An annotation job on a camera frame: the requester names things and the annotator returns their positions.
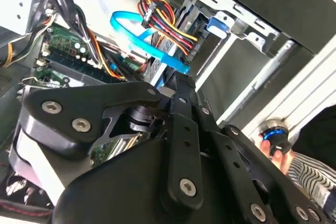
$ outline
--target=hand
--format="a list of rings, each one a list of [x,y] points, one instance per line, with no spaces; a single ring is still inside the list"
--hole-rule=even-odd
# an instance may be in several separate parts
[[[271,143],[268,140],[262,140],[261,136],[256,138],[255,144],[261,150],[261,152],[269,158]],[[292,150],[287,152],[285,155],[281,151],[277,150],[274,152],[272,163],[283,173],[287,174],[290,164],[293,161],[295,154]]]

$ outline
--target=cable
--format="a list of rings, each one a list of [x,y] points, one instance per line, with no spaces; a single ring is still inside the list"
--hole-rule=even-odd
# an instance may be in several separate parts
[[[88,45],[94,63],[101,63],[98,49],[91,41],[85,15],[81,8],[75,5],[74,0],[50,1],[51,4],[56,8],[57,12],[62,16],[64,21],[68,24],[70,30]]]
[[[40,0],[38,6],[36,8],[35,14],[32,18],[32,21],[31,21],[32,25],[31,25],[30,31],[34,31],[39,26],[39,22],[40,22],[42,16],[45,15],[45,5],[46,5],[47,1],[48,0]]]
[[[110,19],[110,23],[114,30],[117,33],[122,33],[125,36],[128,37],[129,41],[132,42],[135,46],[141,48],[142,50],[146,51],[148,54],[150,54],[152,57],[158,59],[162,63],[167,64],[169,67],[175,68],[177,71],[181,73],[188,73],[190,70],[190,67],[185,65],[183,62],[181,62],[179,59],[172,57],[168,54],[166,54],[163,51],[160,51],[156,49],[155,47],[148,44],[146,41],[139,39],[138,36],[130,32],[128,29],[126,29],[118,20],[119,19],[128,19],[133,22],[142,22],[143,18],[140,14],[137,13],[131,13],[131,12],[125,12],[125,11],[116,11],[112,14],[112,17]]]
[[[128,66],[125,66],[117,57],[113,57],[113,55],[107,52],[104,47],[102,47],[102,49],[104,50],[106,58],[116,65],[117,69],[125,77],[126,81],[143,81],[138,73],[130,69]]]
[[[158,14],[161,16],[161,18],[166,22],[166,24],[167,24],[170,28],[172,28],[174,31],[176,31],[177,33],[179,33],[179,34],[181,34],[181,35],[183,35],[183,36],[185,36],[185,37],[187,37],[187,38],[189,38],[189,39],[192,39],[192,40],[194,40],[194,41],[197,41],[197,38],[196,38],[196,37],[191,36],[191,35],[189,35],[189,34],[186,34],[186,33],[182,32],[182,31],[178,30],[176,27],[174,27],[174,25],[173,25],[171,22],[169,22],[169,21],[164,17],[164,15],[162,14],[162,12],[161,12],[159,9],[156,9],[156,11],[157,11]]]
[[[7,65],[11,62],[13,57],[13,46],[12,43],[8,43],[8,54],[5,63],[3,64],[3,68],[6,68]]]
[[[154,28],[161,35],[155,47],[161,43],[163,38],[167,38],[176,44],[185,55],[188,55],[194,46],[194,41],[197,41],[197,38],[174,27],[176,21],[175,14],[167,1],[140,0],[137,7],[140,15],[144,19],[142,25]]]
[[[110,76],[112,77],[115,77],[115,78],[118,78],[118,79],[124,79],[122,76],[118,75],[118,74],[115,74],[110,68],[109,66],[106,64],[106,61],[101,53],[101,50],[100,50],[100,46],[98,44],[98,41],[96,40],[93,32],[91,30],[89,30],[89,33],[90,33],[90,37],[91,37],[91,40],[93,40],[94,44],[95,44],[95,47],[97,48],[97,51],[98,51],[98,55],[100,57],[100,60],[101,60],[101,63],[102,65],[104,66],[105,70],[107,71],[107,73],[110,74]]]
[[[26,48],[24,50],[22,50],[22,52],[20,52],[18,55],[15,56],[15,60],[11,61],[9,64],[7,64],[5,67],[9,67],[10,65],[12,65],[15,62],[18,62],[20,60],[23,60],[24,58],[26,58],[29,53],[32,51],[32,49],[34,48],[34,46],[36,45],[36,43],[38,42],[38,39],[40,38],[40,36],[48,29],[48,27],[50,27],[54,20],[55,20],[55,15],[51,16],[51,18],[49,19],[48,23],[41,28],[36,34],[32,34],[31,38],[28,42],[28,45],[26,46]]]
[[[139,11],[139,13],[141,13],[141,11],[140,11],[140,3],[138,3],[138,11]],[[168,40],[170,40],[171,42],[173,42],[174,44],[176,44],[183,51],[183,53],[185,55],[188,55],[188,52],[185,50],[185,48],[183,48],[183,46],[180,43],[178,43],[175,39],[173,39],[167,32],[165,32],[163,30],[160,30],[159,28],[155,27],[152,24],[149,24],[149,27],[152,27],[155,30],[157,30],[162,36],[166,37]]]

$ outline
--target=green circuit board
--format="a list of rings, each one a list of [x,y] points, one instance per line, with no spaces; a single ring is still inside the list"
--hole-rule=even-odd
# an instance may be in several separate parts
[[[62,27],[52,26],[49,32],[49,46],[71,56],[87,56],[89,54],[87,45]]]
[[[107,161],[117,142],[118,140],[113,140],[111,143],[94,148],[91,153],[91,160],[93,161],[92,167],[97,167]]]

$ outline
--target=striped sleeve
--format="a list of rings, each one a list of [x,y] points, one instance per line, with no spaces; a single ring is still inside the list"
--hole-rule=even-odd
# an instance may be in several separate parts
[[[287,176],[301,186],[336,223],[336,171],[324,163],[295,153]]]

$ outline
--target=black mount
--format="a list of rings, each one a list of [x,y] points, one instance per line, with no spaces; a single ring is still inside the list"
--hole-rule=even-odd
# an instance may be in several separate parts
[[[175,73],[166,87],[175,91],[171,98],[133,82],[43,90],[24,100],[22,130],[69,162],[111,139],[151,134],[75,179],[60,197],[53,223],[324,223],[239,129],[217,126],[209,109],[198,105],[190,78]],[[62,111],[46,113],[46,101]],[[77,118],[89,121],[90,131],[74,130]]]

